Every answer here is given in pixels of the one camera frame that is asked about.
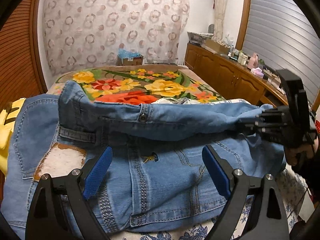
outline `white curtain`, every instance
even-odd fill
[[[228,0],[215,0],[214,40],[222,40],[224,14]]]
[[[118,49],[175,63],[189,0],[44,0],[52,75],[115,65]]]

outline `bed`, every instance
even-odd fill
[[[85,69],[66,73],[57,78],[48,94],[59,95],[68,80],[77,82],[92,101],[140,103],[217,104],[239,102],[243,99],[225,100],[195,73],[183,66],[142,65],[112,66]],[[305,180],[291,167],[276,178],[287,214],[288,228],[299,221],[299,211],[307,192]],[[252,197],[243,208],[233,238],[241,235],[249,215]],[[217,218],[189,228],[170,232],[132,233],[123,231],[110,236],[112,240],[200,240],[210,231]]]
[[[160,98],[189,98],[200,103],[224,101],[194,72],[176,65],[116,66],[73,71],[59,77],[48,90],[61,93],[67,80],[76,81],[92,101],[138,105]]]

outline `denim fabric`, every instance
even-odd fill
[[[87,159],[107,145],[113,148],[105,179],[89,200],[106,232],[172,230],[202,222],[225,204],[202,162],[205,145],[248,175],[284,169],[281,145],[234,131],[239,117],[270,107],[92,103],[78,84],[67,82],[59,102],[50,95],[30,98],[17,117],[1,211],[24,237],[36,188],[32,173],[50,145],[60,142],[85,149]],[[150,156],[157,158],[146,161]],[[67,201],[65,209],[79,235]]]

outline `floral blanket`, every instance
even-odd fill
[[[60,94],[67,80],[76,81],[91,101],[138,105],[160,98],[189,98],[200,103],[225,100],[189,69],[172,65],[118,66],[69,72],[48,91]]]

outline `yellow cloth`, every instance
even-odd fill
[[[12,103],[12,109],[18,108],[15,111],[11,111],[9,114],[6,112],[6,110],[2,110],[0,113],[0,170],[3,172],[3,174],[6,176],[8,172],[8,151],[9,151],[9,144],[11,135],[13,133],[14,129],[14,123],[15,122],[9,122],[7,124],[5,123],[5,120],[9,118],[17,117],[21,107],[24,103],[25,98],[20,98],[19,100]]]

